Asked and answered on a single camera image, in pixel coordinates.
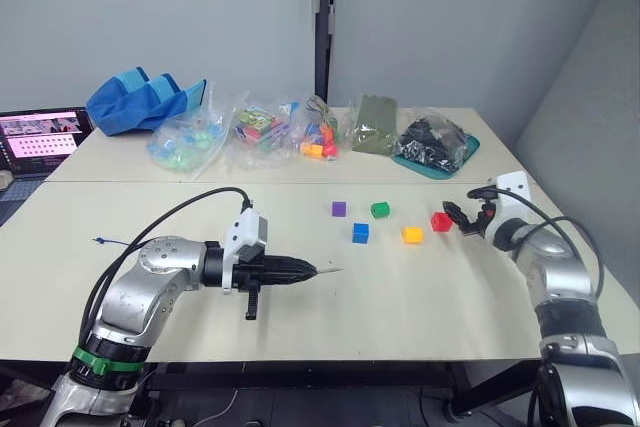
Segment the white bracket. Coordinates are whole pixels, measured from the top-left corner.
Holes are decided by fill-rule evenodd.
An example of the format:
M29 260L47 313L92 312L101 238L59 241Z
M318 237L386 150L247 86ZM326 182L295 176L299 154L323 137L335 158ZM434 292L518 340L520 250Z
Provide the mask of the white bracket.
M499 175L496 178L496 187L502 190L509 190L514 194L518 194L520 197L524 197L526 200L531 200L527 174L521 170ZM498 199L496 200L496 214L487 226L485 239L493 245L493 239L496 231L502 224L507 220L514 218L525 220L528 217L528 214L529 208L522 202L514 199L513 197L509 197L508 195L498 194Z
M240 257L251 258L264 251L267 243L267 221L252 208L246 209L227 230L222 254L222 291L231 292L233 266Z

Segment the colorful blocks in bag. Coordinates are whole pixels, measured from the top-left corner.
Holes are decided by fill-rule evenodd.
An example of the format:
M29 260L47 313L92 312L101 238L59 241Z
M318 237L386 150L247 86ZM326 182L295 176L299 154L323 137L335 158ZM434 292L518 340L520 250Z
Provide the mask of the colorful blocks in bag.
M420 227L405 227L402 229L402 240L405 244L421 244L424 232Z
M333 129L328 124L320 125L320 133L322 133L325 144L333 143Z
M377 204L371 204L371 215L374 219L381 219L382 217L388 217L391 213L391 207L387 202L378 202Z
M369 224L353 224L354 244L366 244L369 241Z
M431 228L434 232L449 232L453 221L444 212L436 212L431 217Z
M346 217L347 216L347 203L346 202L334 202L331 204L331 215L333 217Z
M300 144L300 152L314 159L322 158L323 147L318 144L310 144L309 142L302 142Z
M328 144L323 147L322 154L325 157L335 157L338 155L338 149L335 144Z

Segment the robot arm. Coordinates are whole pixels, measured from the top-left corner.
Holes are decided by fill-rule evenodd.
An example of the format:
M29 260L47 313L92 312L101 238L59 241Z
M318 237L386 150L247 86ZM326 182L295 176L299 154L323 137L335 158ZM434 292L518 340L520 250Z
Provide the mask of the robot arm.
M262 285L290 284L317 274L309 263L265 255L267 221L245 209L218 242L160 237L139 252L133 268L108 290L88 339L78 345L69 371L41 422L60 425L67 414L110 416L129 411L151 348L184 291L202 286L249 293L246 318L255 319Z
M497 189L529 200L523 172L497 178ZM526 207L495 189L476 189L484 200L471 223L460 208L443 202L465 234L480 234L510 252L524 275L542 340L537 376L545 424L560 426L640 425L640 410L615 343L606 337L589 272L563 238L546 230L527 235Z

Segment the black pole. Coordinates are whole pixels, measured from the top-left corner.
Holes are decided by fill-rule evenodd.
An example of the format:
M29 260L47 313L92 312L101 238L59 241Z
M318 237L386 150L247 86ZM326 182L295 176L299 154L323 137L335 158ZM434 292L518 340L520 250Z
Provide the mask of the black pole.
M329 91L329 60L331 34L329 32L329 9L333 0L320 0L316 13L315 32L315 94L325 102Z

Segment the orange cube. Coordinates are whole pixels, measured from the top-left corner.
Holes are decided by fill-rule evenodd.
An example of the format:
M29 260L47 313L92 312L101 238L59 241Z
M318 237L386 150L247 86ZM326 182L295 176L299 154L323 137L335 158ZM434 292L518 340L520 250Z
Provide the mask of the orange cube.
M311 144L309 142L302 142L300 144L300 152L304 155L311 155Z
M310 157L313 157L314 159L321 159L322 149L323 149L322 145L311 144L311 148L309 149L309 153L307 155L309 155Z
M405 244L421 244L424 231L420 227L405 227L402 229L402 239Z

